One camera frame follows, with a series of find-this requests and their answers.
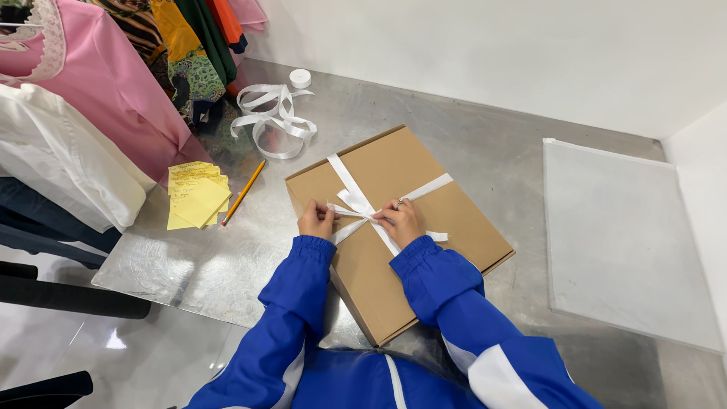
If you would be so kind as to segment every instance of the orange garment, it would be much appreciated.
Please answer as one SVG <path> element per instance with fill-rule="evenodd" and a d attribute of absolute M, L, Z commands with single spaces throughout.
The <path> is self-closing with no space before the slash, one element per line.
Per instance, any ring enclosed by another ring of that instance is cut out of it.
<path fill-rule="evenodd" d="M 235 17 L 235 13 L 233 13 L 227 0 L 205 0 L 205 2 L 227 43 L 239 43 L 240 36 L 242 36 L 242 27 L 240 27 L 240 23 L 237 21 L 237 17 Z"/>

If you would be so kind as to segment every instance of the ribbon bow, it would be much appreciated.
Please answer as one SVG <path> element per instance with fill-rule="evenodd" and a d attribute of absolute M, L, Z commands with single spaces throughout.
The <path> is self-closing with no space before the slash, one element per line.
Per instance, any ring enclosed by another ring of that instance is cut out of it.
<path fill-rule="evenodd" d="M 343 182 L 343 185 L 346 186 L 345 189 L 338 192 L 337 196 L 345 204 L 347 204 L 348 207 L 353 209 L 353 211 L 345 209 L 341 206 L 336 206 L 335 204 L 328 204 L 329 208 L 340 215 L 358 216 L 361 218 L 361 220 L 351 223 L 348 226 L 333 233 L 331 235 L 331 242 L 334 245 L 337 245 L 338 243 L 342 242 L 346 237 L 349 237 L 354 231 L 358 230 L 358 228 L 366 224 L 366 222 L 369 222 L 374 227 L 374 230 L 379 234 L 381 240 L 384 241 L 386 247 L 389 248 L 394 256 L 397 256 L 397 254 L 401 253 L 401 249 L 398 245 L 396 245 L 391 237 L 389 237 L 386 229 L 384 229 L 383 226 L 379 225 L 376 219 L 372 217 L 373 214 L 378 213 L 380 209 L 374 210 L 374 207 L 371 206 L 371 203 L 369 203 L 369 201 L 366 199 L 364 193 L 361 191 L 361 188 L 359 188 L 356 181 L 353 180 L 353 177 L 348 172 L 348 169 L 346 169 L 346 166 L 343 164 L 343 162 L 341 162 L 341 158 L 339 158 L 336 154 L 332 154 L 331 156 L 328 156 L 327 159 L 328 162 L 331 163 L 333 170 L 336 171 L 336 174 L 338 174 L 338 177 Z M 430 193 L 431 191 L 435 191 L 436 189 L 446 185 L 449 182 L 452 182 L 452 178 L 451 176 L 449 176 L 448 173 L 445 173 L 444 175 L 418 188 L 417 190 L 402 196 L 401 199 L 407 198 L 411 201 L 414 201 L 426 195 L 427 193 Z M 448 239 L 447 233 L 437 233 L 427 230 L 427 235 L 429 237 L 432 237 L 435 242 L 445 242 Z"/>
<path fill-rule="evenodd" d="M 265 92 L 264 95 L 250 101 L 247 103 L 242 102 L 243 94 L 246 92 Z M 234 121 L 232 121 L 232 124 L 230 124 L 230 133 L 232 136 L 237 139 L 239 136 L 237 135 L 237 132 L 235 131 L 235 128 L 241 127 L 243 125 L 248 124 L 255 124 L 252 128 L 252 140 L 255 142 L 255 145 L 260 150 L 260 152 L 266 156 L 269 156 L 271 158 L 275 159 L 290 159 L 292 157 L 296 157 L 298 153 L 300 153 L 300 150 L 303 148 L 303 145 L 305 145 L 312 136 L 318 132 L 318 128 L 316 127 L 316 124 L 312 123 L 311 121 L 308 121 L 307 119 L 299 118 L 295 116 L 295 111 L 293 109 L 293 97 L 297 97 L 298 95 L 315 95 L 311 91 L 306 90 L 300 90 L 293 93 L 290 93 L 288 90 L 288 86 L 283 85 L 250 85 L 249 87 L 245 87 L 240 91 L 240 93 L 237 94 L 237 105 L 242 110 L 242 113 L 244 116 L 240 116 L 239 118 L 235 118 Z M 257 108 L 258 106 L 261 106 L 262 104 L 266 102 L 270 102 L 274 99 L 278 99 L 278 103 L 275 105 L 273 109 L 270 109 L 266 112 L 253 112 L 252 110 Z M 285 105 L 283 104 L 284 101 L 290 102 L 290 110 L 287 110 L 285 108 Z M 280 114 L 281 119 L 274 118 L 275 115 Z M 288 135 L 292 135 L 296 138 L 300 138 L 300 144 L 293 148 L 290 151 L 283 152 L 280 154 L 275 154 L 273 152 L 268 152 L 265 149 L 260 147 L 260 144 L 258 143 L 258 140 L 260 139 L 260 135 L 262 134 L 262 131 L 265 129 L 265 125 L 269 124 L 272 127 L 276 127 L 280 130 L 285 131 Z M 296 126 L 295 124 L 305 124 L 308 129 L 303 129 L 301 127 Z"/>

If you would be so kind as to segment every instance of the pink garment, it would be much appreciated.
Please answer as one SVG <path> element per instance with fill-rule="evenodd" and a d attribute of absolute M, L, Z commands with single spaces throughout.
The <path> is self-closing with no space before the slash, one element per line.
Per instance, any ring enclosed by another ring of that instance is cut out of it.
<path fill-rule="evenodd" d="M 244 33 L 262 34 L 268 18 L 255 0 L 228 0 Z"/>
<path fill-rule="evenodd" d="M 48 7 L 55 10 L 57 4 L 62 28 L 53 25 L 53 13 L 48 12 L 51 20 L 43 21 L 42 33 L 19 40 L 27 51 L 0 49 L 0 82 L 10 80 L 8 84 L 19 87 L 19 82 L 7 76 L 20 77 L 20 81 L 63 97 L 144 173 L 154 181 L 161 180 L 190 130 L 124 33 L 102 8 L 92 4 L 77 0 L 37 0 L 34 4 L 38 10 L 33 13 Z M 44 50 L 44 39 L 53 51 Z M 50 78 L 35 71 L 31 74 L 41 55 L 49 60 L 59 58 L 62 39 L 65 60 L 60 72 L 51 70 L 50 75 L 55 75 Z"/>

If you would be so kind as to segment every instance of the elastic cuff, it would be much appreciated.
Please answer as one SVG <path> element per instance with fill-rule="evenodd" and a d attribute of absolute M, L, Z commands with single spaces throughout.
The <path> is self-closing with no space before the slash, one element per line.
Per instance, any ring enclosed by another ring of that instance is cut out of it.
<path fill-rule="evenodd" d="M 293 238 L 290 255 L 313 256 L 330 264 L 336 250 L 336 246 L 326 239 L 315 236 L 298 236 Z"/>
<path fill-rule="evenodd" d="M 409 243 L 409 245 L 407 245 L 401 253 L 389 262 L 389 266 L 391 266 L 399 278 L 404 279 L 404 277 L 417 268 L 426 257 L 437 254 L 440 251 L 442 251 L 442 247 L 437 246 L 437 244 L 434 243 L 434 240 L 425 234 L 424 236 L 421 236 Z"/>

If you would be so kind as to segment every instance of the metal countertop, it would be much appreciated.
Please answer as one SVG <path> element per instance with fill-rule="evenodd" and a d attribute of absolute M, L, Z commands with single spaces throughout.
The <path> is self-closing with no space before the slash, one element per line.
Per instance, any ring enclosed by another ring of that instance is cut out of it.
<path fill-rule="evenodd" d="M 285 84 L 292 67 L 245 60 L 250 84 Z M 607 408 L 727 408 L 716 354 L 656 340 L 548 307 L 542 138 L 664 161 L 658 141 L 500 108 L 312 72 L 316 95 L 294 99 L 296 116 L 318 125 L 293 159 L 269 159 L 227 227 L 166 230 L 169 199 L 157 186 L 92 283 L 251 327 L 257 294 L 297 235 L 284 178 L 332 152 L 406 124 L 515 248 L 485 277 L 488 299 L 526 335 L 555 339 L 577 384 Z M 239 192 L 260 163 L 250 140 L 201 136 L 230 188 Z M 321 346 L 370 349 L 329 288 Z M 384 350 L 453 371 L 437 330 L 415 325 Z"/>

